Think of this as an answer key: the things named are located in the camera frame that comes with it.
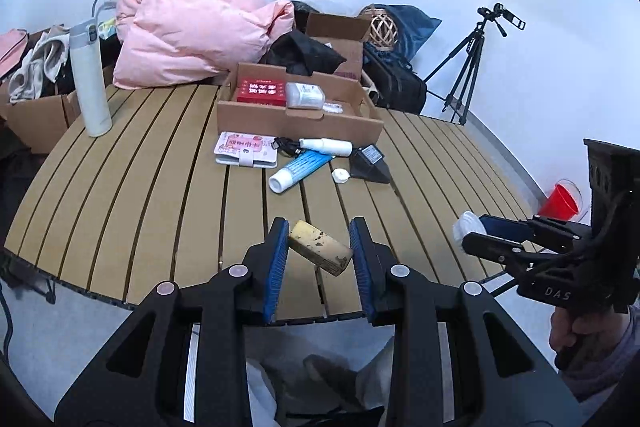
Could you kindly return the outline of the person's right hand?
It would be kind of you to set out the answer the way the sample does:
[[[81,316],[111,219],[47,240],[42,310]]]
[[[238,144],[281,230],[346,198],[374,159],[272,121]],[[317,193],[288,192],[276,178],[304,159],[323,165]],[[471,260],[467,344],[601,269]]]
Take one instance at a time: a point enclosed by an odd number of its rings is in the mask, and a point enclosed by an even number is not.
[[[574,317],[570,311],[556,308],[549,336],[556,368],[566,371],[575,361],[603,360],[620,344],[629,323],[629,311],[607,309]]]

